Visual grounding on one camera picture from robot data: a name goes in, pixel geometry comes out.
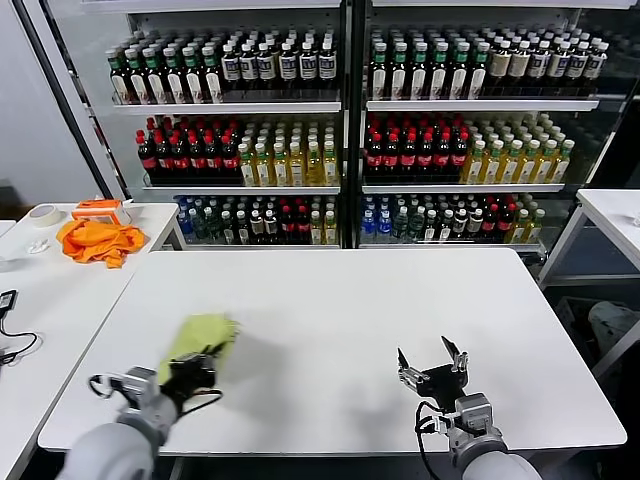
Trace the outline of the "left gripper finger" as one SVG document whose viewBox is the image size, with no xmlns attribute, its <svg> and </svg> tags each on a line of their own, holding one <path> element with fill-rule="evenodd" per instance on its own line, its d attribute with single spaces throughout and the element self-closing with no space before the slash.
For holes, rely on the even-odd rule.
<svg viewBox="0 0 640 480">
<path fill-rule="evenodd" d="M 183 354 L 172 360 L 173 365 L 214 365 L 224 351 L 224 344 L 207 345 L 200 352 Z"/>
<path fill-rule="evenodd" d="M 203 354 L 205 355 L 204 365 L 207 374 L 216 379 L 226 358 L 226 346 L 208 346 Z"/>
</svg>

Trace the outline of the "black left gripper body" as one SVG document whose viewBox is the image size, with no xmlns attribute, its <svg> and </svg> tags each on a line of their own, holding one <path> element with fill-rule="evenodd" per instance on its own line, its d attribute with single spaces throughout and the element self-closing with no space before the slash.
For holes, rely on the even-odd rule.
<svg viewBox="0 0 640 480">
<path fill-rule="evenodd" d="M 199 395 L 215 392 L 216 379 L 207 374 L 205 365 L 173 365 L 169 363 L 169 379 L 162 384 L 162 394 L 175 405 L 184 405 Z"/>
</svg>

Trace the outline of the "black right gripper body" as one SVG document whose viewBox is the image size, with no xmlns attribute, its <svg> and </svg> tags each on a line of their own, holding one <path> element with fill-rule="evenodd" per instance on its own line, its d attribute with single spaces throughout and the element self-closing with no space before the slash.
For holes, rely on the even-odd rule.
<svg viewBox="0 0 640 480">
<path fill-rule="evenodd" d="M 454 403 L 465 395 L 467 371 L 454 371 L 452 364 L 446 364 L 423 370 L 421 374 L 423 379 L 417 383 L 417 394 L 422 398 L 432 398 L 437 403 Z"/>
</svg>

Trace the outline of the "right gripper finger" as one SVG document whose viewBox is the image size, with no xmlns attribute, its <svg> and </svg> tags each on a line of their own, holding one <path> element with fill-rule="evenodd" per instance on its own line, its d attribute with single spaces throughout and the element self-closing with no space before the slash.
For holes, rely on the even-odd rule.
<svg viewBox="0 0 640 480">
<path fill-rule="evenodd" d="M 400 347 L 397 348 L 397 358 L 399 380 L 410 390 L 418 390 L 420 385 L 429 381 L 428 375 L 409 364 Z"/>
<path fill-rule="evenodd" d="M 466 351 L 460 351 L 456 344 L 445 336 L 442 336 L 441 340 L 451 357 L 451 363 L 446 365 L 446 372 L 455 375 L 467 375 L 468 353 Z"/>
</svg>

